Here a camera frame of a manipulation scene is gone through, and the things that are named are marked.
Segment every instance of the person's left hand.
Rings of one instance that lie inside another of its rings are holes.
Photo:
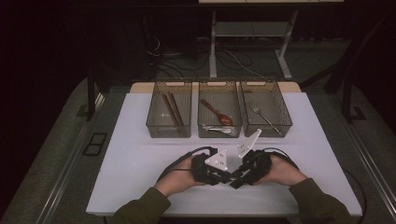
[[[165,197],[169,197],[174,193],[180,193],[186,189],[195,186],[202,186],[204,183],[196,182],[192,176],[191,160],[194,156],[182,161],[169,172],[160,181],[158,181],[154,188],[162,193]]]

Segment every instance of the transparent gray bin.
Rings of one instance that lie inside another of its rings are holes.
[[[230,117],[233,125],[223,125],[218,116],[201,103],[205,99],[212,107]],[[242,129],[241,111],[234,78],[209,77],[199,79],[198,134],[200,138],[237,138]]]
[[[239,94],[245,136],[251,136],[257,129],[262,130],[260,137],[286,136],[292,121],[274,78],[241,77]]]
[[[146,122],[152,138],[191,137],[191,93],[191,78],[156,79]]]

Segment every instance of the sleeve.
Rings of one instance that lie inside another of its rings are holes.
[[[154,224],[171,203],[155,188],[150,188],[139,200],[133,200],[121,207],[111,218],[112,224]]]
[[[325,194],[312,178],[292,186],[290,192],[297,201],[304,224],[353,223],[347,208],[333,196]]]

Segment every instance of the floor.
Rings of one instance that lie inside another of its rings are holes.
[[[290,42],[285,58],[292,81],[301,83],[326,69],[343,55],[348,44],[346,40]],[[218,77],[272,76],[281,80],[282,71],[274,54],[279,45],[280,41],[276,39],[219,39]],[[207,38],[197,39],[197,49],[197,57],[186,58],[172,47],[164,48],[157,77],[208,77]],[[395,205],[394,196],[391,199],[396,189],[395,134],[357,88],[352,92],[352,105],[358,106],[366,119],[347,123],[340,113],[342,92],[326,94],[323,90],[326,80],[323,78],[303,91],[308,94],[334,154],[364,208],[361,223],[395,223],[394,211],[390,212]],[[71,92],[63,112],[3,216],[2,224],[93,224],[110,220],[87,214],[85,209],[129,87],[114,87],[110,93],[100,95],[96,102],[97,112],[91,121],[85,117],[86,91],[84,80]],[[98,156],[83,156],[81,152],[93,133],[107,133],[104,148]],[[194,221],[206,223],[208,220]],[[221,218],[213,222],[231,223],[231,220]],[[265,222],[262,219],[240,219],[232,223]]]

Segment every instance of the dark background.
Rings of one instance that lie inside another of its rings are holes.
[[[358,2],[362,1],[346,1],[346,5]],[[301,10],[293,39],[365,36],[390,8],[388,1],[365,2],[375,7]],[[162,35],[182,49],[191,46],[196,36],[209,36],[207,12],[173,17],[157,14],[150,17],[152,23],[147,27],[141,26],[145,13],[105,13],[81,18],[72,6],[69,1],[0,1],[0,217],[68,96],[91,68],[101,91],[108,91],[113,85],[128,85],[153,76],[145,51],[150,34]],[[243,20],[246,14],[236,17]],[[391,31],[395,24],[393,10],[351,71],[356,85],[394,132],[396,36]],[[193,53],[194,48],[184,50]]]

